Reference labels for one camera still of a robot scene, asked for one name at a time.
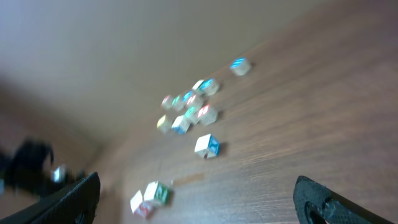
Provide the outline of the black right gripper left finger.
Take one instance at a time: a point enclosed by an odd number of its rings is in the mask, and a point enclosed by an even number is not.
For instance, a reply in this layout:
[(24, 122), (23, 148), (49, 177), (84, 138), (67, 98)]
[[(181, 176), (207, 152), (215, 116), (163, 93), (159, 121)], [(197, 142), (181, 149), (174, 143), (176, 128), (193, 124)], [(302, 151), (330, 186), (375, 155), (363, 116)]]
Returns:
[(97, 172), (69, 184), (52, 182), (44, 174), (17, 171), (5, 185), (26, 190), (41, 199), (1, 219), (10, 224), (93, 223), (100, 200), (101, 182)]

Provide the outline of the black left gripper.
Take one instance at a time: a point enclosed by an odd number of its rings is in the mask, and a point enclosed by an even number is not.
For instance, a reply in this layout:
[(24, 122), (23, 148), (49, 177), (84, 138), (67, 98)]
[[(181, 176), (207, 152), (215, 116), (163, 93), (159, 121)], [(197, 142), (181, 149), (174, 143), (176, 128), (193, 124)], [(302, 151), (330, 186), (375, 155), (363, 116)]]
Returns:
[(13, 156), (1, 153), (1, 187), (10, 187), (14, 193), (25, 190), (41, 198), (47, 197), (86, 177), (83, 170), (73, 174), (65, 166), (46, 173), (44, 164), (54, 164), (53, 147), (43, 141), (26, 139)]

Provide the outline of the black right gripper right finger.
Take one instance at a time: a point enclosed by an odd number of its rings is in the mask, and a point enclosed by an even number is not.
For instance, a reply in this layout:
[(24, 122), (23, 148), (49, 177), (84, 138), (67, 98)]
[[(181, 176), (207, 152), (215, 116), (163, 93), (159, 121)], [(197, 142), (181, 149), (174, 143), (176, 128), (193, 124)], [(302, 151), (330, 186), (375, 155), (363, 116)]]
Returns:
[(392, 224), (304, 175), (296, 180), (293, 201), (300, 224)]

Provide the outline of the white block red side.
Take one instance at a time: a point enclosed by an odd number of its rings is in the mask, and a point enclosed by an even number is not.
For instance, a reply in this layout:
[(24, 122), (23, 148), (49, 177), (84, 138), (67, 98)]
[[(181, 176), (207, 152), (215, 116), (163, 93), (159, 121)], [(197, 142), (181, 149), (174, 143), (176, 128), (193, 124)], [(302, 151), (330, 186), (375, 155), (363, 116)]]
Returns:
[(130, 199), (130, 207), (133, 215), (138, 215), (143, 219), (148, 219), (155, 210), (151, 202), (144, 200), (141, 190), (138, 190)]

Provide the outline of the white block green J side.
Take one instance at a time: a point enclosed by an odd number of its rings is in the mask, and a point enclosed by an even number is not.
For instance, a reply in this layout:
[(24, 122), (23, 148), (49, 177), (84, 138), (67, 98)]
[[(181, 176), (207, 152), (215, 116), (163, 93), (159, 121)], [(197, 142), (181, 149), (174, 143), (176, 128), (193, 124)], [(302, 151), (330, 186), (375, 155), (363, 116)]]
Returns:
[(169, 201), (170, 193), (171, 189), (167, 185), (159, 181), (151, 182), (144, 192), (144, 201), (153, 206), (161, 207)]

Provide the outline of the white block blue X side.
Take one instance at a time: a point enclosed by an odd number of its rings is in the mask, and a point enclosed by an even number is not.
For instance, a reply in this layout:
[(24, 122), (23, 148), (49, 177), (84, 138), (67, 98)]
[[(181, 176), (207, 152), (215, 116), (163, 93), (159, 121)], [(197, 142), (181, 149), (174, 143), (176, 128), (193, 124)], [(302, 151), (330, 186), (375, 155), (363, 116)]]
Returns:
[(194, 153), (203, 159), (217, 157), (220, 153), (220, 143), (212, 134), (207, 134), (197, 139)]

